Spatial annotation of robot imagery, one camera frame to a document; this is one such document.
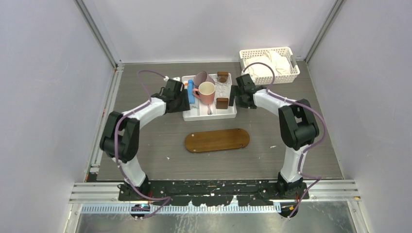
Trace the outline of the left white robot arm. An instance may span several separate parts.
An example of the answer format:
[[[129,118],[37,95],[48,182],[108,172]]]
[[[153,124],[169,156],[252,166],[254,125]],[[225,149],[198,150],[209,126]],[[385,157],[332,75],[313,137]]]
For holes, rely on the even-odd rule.
[[[149,198],[150,185],[138,158],[140,129],[168,113],[190,109],[188,91],[179,79],[169,79],[160,92],[149,96],[138,107],[108,115],[99,147],[119,168],[130,194],[138,201]]]

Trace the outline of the purple mug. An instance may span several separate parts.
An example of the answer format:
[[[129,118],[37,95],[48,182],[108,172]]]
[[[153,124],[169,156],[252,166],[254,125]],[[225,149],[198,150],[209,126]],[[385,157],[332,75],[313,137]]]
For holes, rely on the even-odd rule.
[[[210,75],[206,71],[199,72],[193,78],[193,84],[195,87],[198,87],[200,84],[204,82],[211,82],[215,84],[215,81],[210,77]]]

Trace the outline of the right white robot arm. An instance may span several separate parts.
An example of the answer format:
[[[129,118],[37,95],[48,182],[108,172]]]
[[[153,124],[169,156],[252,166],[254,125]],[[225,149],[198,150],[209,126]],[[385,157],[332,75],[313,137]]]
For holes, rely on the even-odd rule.
[[[303,163],[308,148],[319,135],[310,103],[306,99],[291,100],[264,86],[256,86],[250,75],[245,74],[237,77],[236,85],[231,86],[229,104],[247,109],[264,108],[278,116],[286,151],[275,189],[281,198],[290,199],[303,185]]]

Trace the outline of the pink mug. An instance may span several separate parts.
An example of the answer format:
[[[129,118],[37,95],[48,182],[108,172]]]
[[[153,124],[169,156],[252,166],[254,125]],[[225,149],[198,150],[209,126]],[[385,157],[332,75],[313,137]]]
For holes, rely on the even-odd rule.
[[[198,88],[192,90],[194,97],[200,100],[205,105],[210,105],[215,100],[215,84],[212,82],[203,82]]]

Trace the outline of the oval wooden tray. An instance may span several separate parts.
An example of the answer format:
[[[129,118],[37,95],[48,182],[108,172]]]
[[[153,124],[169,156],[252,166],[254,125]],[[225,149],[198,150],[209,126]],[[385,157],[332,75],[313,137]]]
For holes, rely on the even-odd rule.
[[[248,146],[249,133],[240,128],[190,133],[184,140],[187,151],[192,153],[241,149]]]

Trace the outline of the white plastic tray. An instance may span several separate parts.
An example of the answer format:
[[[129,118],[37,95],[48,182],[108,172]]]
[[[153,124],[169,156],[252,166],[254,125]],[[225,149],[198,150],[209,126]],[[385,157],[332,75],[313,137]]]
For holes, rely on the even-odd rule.
[[[189,110],[183,112],[184,121],[236,117],[237,109],[234,104],[229,103],[232,85],[229,72],[208,74],[201,71],[197,75],[183,76],[182,81],[189,97]]]

